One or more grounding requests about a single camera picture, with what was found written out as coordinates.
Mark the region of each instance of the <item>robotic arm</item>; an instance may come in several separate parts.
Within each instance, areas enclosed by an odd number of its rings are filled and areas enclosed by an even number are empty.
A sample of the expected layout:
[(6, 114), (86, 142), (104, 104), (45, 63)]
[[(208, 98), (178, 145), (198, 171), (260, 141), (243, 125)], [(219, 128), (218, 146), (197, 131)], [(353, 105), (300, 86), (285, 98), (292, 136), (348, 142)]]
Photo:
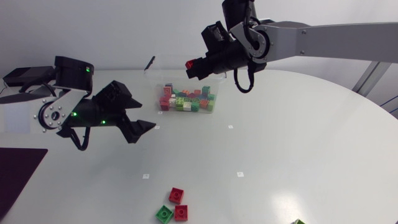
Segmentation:
[[(254, 0), (224, 0), (227, 30), (218, 21), (201, 34), (208, 52), (188, 61), (187, 75), (199, 80), (234, 70), (243, 93), (254, 86), (254, 73), (267, 62), (293, 56), (347, 58), (398, 63), (398, 22), (308, 26), (256, 18)], [(240, 87), (238, 68), (248, 66), (250, 86)]]
[[(155, 124), (130, 121), (126, 109), (142, 105), (131, 98), (123, 83), (113, 81), (91, 100), (86, 99), (92, 91), (93, 73), (92, 64), (55, 57), (55, 70), (51, 74), (27, 83), (20, 94), (0, 98), (0, 133), (55, 132), (63, 138), (71, 138), (75, 146), (84, 151), (88, 146), (91, 127), (117, 126), (128, 143), (136, 143)], [(53, 79), (56, 79), (55, 85), (47, 85)], [(38, 90), (25, 93), (31, 85), (42, 82), (44, 86)], [(54, 89), (60, 90), (58, 96)], [(74, 127), (86, 128), (83, 144)]]

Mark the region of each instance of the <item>clear plastic bin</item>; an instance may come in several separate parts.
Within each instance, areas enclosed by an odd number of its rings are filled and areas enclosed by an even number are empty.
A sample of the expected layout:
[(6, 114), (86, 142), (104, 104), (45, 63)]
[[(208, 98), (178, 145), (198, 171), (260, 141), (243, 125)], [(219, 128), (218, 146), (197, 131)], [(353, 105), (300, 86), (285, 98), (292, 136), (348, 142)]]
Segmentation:
[(160, 110), (196, 113), (212, 113), (214, 111), (218, 87), (225, 81), (225, 73), (212, 74), (200, 81), (196, 77), (189, 79), (185, 62), (195, 58), (199, 57), (156, 55), (149, 62), (144, 74), (154, 89), (155, 99)]

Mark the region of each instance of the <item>dark mat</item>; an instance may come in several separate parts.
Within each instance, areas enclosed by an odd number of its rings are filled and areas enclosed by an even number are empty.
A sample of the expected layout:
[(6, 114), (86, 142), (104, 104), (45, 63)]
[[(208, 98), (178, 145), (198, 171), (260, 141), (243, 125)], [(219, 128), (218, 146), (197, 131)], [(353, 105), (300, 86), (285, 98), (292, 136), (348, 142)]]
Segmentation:
[(17, 200), (47, 149), (0, 147), (0, 222)]

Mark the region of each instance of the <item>toy block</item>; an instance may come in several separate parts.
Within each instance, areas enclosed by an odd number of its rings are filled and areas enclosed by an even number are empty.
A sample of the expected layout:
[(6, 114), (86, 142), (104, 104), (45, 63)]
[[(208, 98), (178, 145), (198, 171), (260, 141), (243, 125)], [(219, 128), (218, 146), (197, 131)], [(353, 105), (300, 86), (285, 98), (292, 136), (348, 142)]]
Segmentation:
[(305, 224), (303, 221), (301, 221), (301, 220), (296, 220), (296, 221), (294, 221), (294, 223), (293, 224)]
[(162, 206), (162, 208), (156, 213), (156, 218), (161, 221), (163, 224), (167, 224), (173, 217), (173, 211), (171, 211), (166, 206)]
[(175, 107), (176, 102), (177, 102), (176, 99), (170, 98), (170, 99), (169, 99), (169, 106), (170, 106), (170, 107)]
[(184, 102), (184, 111), (191, 111), (191, 102)]
[(160, 108), (162, 109), (162, 111), (168, 111), (170, 109), (169, 102), (161, 102)]
[(215, 98), (216, 98), (216, 95), (214, 95), (214, 94), (207, 94), (207, 99), (208, 99), (208, 100), (215, 100)]
[(190, 93), (190, 94), (188, 94), (188, 96), (187, 97), (189, 97), (189, 98), (195, 98), (195, 97), (197, 97), (194, 93)]
[(199, 95), (201, 95), (201, 90), (194, 90), (193, 93), (194, 93), (196, 96), (199, 96)]
[(163, 87), (163, 91), (165, 95), (171, 95), (172, 94), (172, 88), (169, 86)]
[(164, 85), (164, 86), (171, 87), (171, 89), (172, 89), (172, 92), (173, 92), (173, 83), (167, 83), (167, 84), (166, 84), (166, 85)]
[(188, 205), (176, 205), (174, 210), (175, 221), (188, 221)]
[(200, 99), (199, 98), (194, 98), (194, 99), (192, 99), (192, 102), (193, 103), (200, 103)]
[(208, 100), (201, 100), (200, 101), (200, 108), (207, 109), (207, 104), (209, 103)]
[(214, 100), (210, 100), (209, 103), (207, 104), (207, 110), (213, 111), (213, 109), (214, 109)]
[(182, 97), (177, 97), (175, 99), (175, 106), (180, 106), (182, 107), (184, 105), (184, 98)]
[(191, 111), (192, 112), (198, 112), (199, 111), (199, 103), (191, 103)]
[(176, 94), (176, 96), (177, 97), (187, 97), (187, 94), (183, 93), (183, 92), (179, 92), (179, 93)]
[(182, 197), (184, 196), (184, 190), (172, 188), (172, 191), (169, 196), (169, 201), (181, 204)]
[(210, 86), (204, 86), (204, 87), (201, 89), (201, 93), (202, 93), (203, 96), (207, 96), (207, 94), (210, 93)]

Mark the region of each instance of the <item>white lego brick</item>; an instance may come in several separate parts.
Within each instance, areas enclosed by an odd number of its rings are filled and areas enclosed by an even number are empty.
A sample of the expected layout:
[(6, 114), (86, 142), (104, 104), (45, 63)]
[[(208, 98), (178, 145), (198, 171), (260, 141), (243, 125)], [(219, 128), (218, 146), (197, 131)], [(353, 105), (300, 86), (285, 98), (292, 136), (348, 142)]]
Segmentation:
[(191, 102), (184, 102), (183, 110), (184, 111), (191, 111)]
[(170, 105), (170, 107), (175, 107), (175, 102), (176, 102), (176, 101), (177, 101), (176, 99), (170, 98), (170, 99), (169, 99), (169, 105)]

